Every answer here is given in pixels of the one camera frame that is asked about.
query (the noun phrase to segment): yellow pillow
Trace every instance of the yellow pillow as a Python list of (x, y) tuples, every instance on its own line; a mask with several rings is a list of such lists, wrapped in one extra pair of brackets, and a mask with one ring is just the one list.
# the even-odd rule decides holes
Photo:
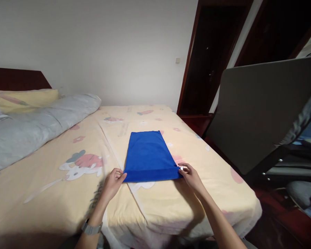
[(57, 89), (0, 93), (0, 110), (3, 113), (32, 112), (39, 107), (49, 106), (58, 99), (59, 91)]

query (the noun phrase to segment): hand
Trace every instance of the hand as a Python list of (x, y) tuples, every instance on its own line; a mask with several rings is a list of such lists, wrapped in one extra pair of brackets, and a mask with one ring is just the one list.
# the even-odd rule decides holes
[(105, 180), (100, 199), (108, 203), (116, 195), (126, 177), (127, 173), (123, 173), (123, 171), (118, 168), (113, 169)]
[(195, 194), (201, 194), (203, 191), (206, 191), (204, 184), (201, 182), (201, 179), (197, 171), (188, 163), (179, 163), (180, 166), (186, 166), (183, 170), (179, 169), (179, 173), (183, 175), (187, 184), (190, 188), (193, 189)]

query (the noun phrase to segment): blue cloth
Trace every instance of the blue cloth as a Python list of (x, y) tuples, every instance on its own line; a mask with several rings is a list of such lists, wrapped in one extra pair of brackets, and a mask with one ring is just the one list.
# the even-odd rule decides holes
[(154, 182), (181, 178), (160, 131), (132, 132), (123, 182)]

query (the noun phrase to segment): person's left hand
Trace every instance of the person's left hand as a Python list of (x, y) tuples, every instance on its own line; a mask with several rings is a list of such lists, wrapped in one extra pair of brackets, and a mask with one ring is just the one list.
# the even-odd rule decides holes
[(116, 195), (126, 176), (127, 173), (123, 173), (123, 171), (118, 168), (112, 170), (105, 180), (104, 188), (101, 193), (102, 201), (108, 203)]

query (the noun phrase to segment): white wall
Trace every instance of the white wall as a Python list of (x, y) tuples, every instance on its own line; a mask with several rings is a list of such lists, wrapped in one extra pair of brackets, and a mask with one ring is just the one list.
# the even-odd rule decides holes
[(197, 2), (1, 0), (0, 67), (40, 70), (53, 88), (103, 105), (176, 111)]
[[(263, 0), (254, 0), (249, 14), (246, 17), (245, 23), (242, 27), (242, 31), (237, 39), (236, 45), (234, 47), (233, 53), (231, 58), (229, 59), (227, 68), (232, 68), (235, 66), (236, 60), (239, 56), (239, 53), (241, 52), (241, 49), (244, 45), (245, 39), (247, 38), (249, 31), (251, 29), (251, 26), (256, 18), (256, 15), (259, 11), (260, 5), (262, 4)], [(212, 103), (211, 109), (209, 111), (209, 113), (214, 113), (215, 109), (217, 108), (218, 105), (218, 100), (219, 100), (219, 91), (220, 91), (220, 87), (218, 88), (217, 94), (215, 95), (214, 101)]]

